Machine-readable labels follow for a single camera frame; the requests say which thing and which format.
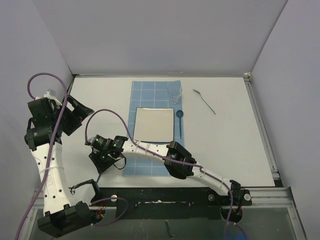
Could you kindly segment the square white plate black rim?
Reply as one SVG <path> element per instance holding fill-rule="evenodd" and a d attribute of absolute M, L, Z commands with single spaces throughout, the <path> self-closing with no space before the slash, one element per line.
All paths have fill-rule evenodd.
<path fill-rule="evenodd" d="M 174 139 L 174 109 L 138 107 L 133 139 L 147 143 L 169 143 Z"/>

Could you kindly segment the dark blue plastic spoon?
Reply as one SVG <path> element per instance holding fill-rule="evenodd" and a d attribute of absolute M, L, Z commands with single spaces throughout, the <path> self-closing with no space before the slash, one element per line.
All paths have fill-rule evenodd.
<path fill-rule="evenodd" d="M 179 137 L 182 139 L 182 118 L 184 116 L 184 112 L 182 110 L 178 110 L 176 112 L 176 117 L 179 119 Z"/>

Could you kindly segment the clear wine glass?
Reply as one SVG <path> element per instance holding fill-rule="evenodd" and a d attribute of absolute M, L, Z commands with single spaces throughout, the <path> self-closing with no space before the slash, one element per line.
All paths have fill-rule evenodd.
<path fill-rule="evenodd" d="M 177 104 L 182 95 L 182 87 L 180 84 L 171 84 L 167 88 L 168 100 L 171 104 Z"/>

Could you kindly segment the silver metal fork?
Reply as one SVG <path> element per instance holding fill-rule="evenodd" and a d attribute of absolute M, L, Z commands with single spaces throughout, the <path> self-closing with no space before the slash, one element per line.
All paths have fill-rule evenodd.
<path fill-rule="evenodd" d="M 202 94 L 200 93 L 200 91 L 196 90 L 196 89 L 192 89 L 193 92 L 197 93 L 201 100 L 208 106 L 208 108 L 213 112 L 214 115 L 216 115 L 215 110 L 207 103 L 207 101 L 203 98 Z"/>

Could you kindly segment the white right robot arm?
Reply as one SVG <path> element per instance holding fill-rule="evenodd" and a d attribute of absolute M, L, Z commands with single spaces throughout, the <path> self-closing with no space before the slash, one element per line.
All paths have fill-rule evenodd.
<path fill-rule="evenodd" d="M 223 178 L 206 170 L 192 157 L 180 143 L 171 141 L 169 144 L 153 144 L 141 142 L 126 136 L 114 139 L 100 135 L 85 137 L 85 145 L 91 147 L 89 158 L 99 174 L 121 159 L 147 159 L 163 163 L 168 173 L 180 180 L 192 179 L 215 191 L 230 205 L 241 198 L 243 187 L 235 180 Z"/>

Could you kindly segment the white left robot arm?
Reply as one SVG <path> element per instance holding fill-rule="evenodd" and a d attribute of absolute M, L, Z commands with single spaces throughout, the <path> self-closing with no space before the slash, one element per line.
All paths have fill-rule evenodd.
<path fill-rule="evenodd" d="M 72 194 L 62 161 L 62 134 L 70 136 L 82 121 L 94 111 L 71 95 L 66 98 L 73 110 L 63 107 L 55 97 L 46 93 L 28 103 L 32 117 L 28 120 L 25 143 L 34 157 L 41 181 L 44 181 L 43 217 L 37 221 L 38 228 L 54 237 L 66 234 L 98 222 L 89 205 L 100 203 L 102 193 L 96 182 L 85 184 L 84 195 Z"/>

